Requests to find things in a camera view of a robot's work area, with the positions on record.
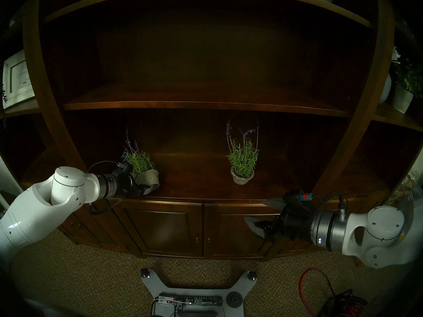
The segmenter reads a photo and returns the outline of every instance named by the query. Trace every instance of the metal base plate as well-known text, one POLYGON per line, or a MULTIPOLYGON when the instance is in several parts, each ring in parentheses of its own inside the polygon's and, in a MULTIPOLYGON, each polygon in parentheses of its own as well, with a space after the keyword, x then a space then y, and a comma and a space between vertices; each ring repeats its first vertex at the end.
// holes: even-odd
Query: metal base plate
MULTIPOLYGON (((216 312, 219 317, 243 317, 244 316, 244 304, 241 304, 238 308, 231 308, 226 303, 226 296, 231 292, 238 292, 242 299, 245 299, 247 293, 255 286, 257 279, 250 281, 248 279, 249 271, 245 272, 241 278, 232 286, 230 289, 178 289, 173 287, 167 287, 163 284, 154 270, 149 269, 150 277, 141 278, 144 285, 150 291, 154 299, 158 298, 160 293, 175 294, 176 296, 200 296, 200 297, 216 297, 221 296, 223 298, 222 306, 191 306, 183 304, 182 312, 193 312, 198 317, 201 317, 202 312, 216 312)), ((173 305, 159 304, 158 300, 154 304, 153 315, 168 317, 174 312, 173 305)))

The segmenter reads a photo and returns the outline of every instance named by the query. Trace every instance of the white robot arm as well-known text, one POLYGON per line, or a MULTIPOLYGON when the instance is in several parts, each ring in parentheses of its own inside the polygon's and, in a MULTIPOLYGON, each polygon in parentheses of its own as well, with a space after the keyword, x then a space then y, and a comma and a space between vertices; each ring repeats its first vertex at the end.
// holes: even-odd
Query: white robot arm
POLYGON ((59 167, 49 179, 23 191, 0 220, 3 268, 8 269, 21 248, 46 237, 84 203, 114 195, 146 195, 156 188, 135 185, 131 171, 125 162, 118 163, 112 174, 101 175, 59 167))
POLYGON ((263 201, 270 207, 282 209, 282 213, 273 221, 245 217, 247 225, 269 241, 280 237, 301 238, 322 248, 356 256, 373 268, 401 265, 419 257, 423 249, 423 197, 402 202, 399 209, 380 206, 368 213, 347 215, 344 198, 338 192, 332 196, 340 196, 339 214, 321 210, 325 199, 314 209, 301 200, 303 194, 292 191, 282 199, 263 201), (364 227, 360 244, 355 237, 358 227, 364 227))

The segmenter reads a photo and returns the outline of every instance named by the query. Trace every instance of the white flower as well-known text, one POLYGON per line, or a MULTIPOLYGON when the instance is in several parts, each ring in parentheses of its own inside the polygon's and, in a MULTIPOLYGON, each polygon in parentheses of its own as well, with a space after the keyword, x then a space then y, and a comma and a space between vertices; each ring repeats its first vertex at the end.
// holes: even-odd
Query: white flower
POLYGON ((400 57, 400 55, 398 54, 396 47, 393 48, 392 50, 392 57, 391 57, 391 62, 393 63, 400 63, 399 61, 397 61, 397 59, 400 57))

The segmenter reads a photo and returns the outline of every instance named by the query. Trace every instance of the framed certificate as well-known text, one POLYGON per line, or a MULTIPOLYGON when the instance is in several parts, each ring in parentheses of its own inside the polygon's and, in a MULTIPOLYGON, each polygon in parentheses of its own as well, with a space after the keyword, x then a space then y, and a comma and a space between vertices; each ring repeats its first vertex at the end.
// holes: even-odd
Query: framed certificate
POLYGON ((31 80, 25 61, 24 50, 8 58, 3 65, 3 90, 6 102, 3 108, 8 108, 16 103, 34 97, 31 80))

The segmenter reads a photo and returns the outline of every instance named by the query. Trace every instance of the brown carpet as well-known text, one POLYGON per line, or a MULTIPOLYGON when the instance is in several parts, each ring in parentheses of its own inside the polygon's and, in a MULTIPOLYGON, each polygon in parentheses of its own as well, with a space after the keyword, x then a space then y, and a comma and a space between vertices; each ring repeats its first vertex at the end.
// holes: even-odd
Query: brown carpet
MULTIPOLYGON (((59 231, 22 249, 12 261, 12 276, 28 298, 71 309, 86 316, 149 316, 151 294, 140 280, 143 267, 154 269, 171 287, 231 287, 246 270, 255 270, 256 286, 245 298, 253 316, 309 316, 298 294, 301 274, 310 267, 329 276, 336 293, 349 288, 372 304, 362 316, 375 315, 411 264, 382 269, 356 268, 350 257, 316 252, 270 262, 148 258, 75 245, 59 231)), ((316 313, 329 297, 320 273, 304 280, 304 297, 316 313)))

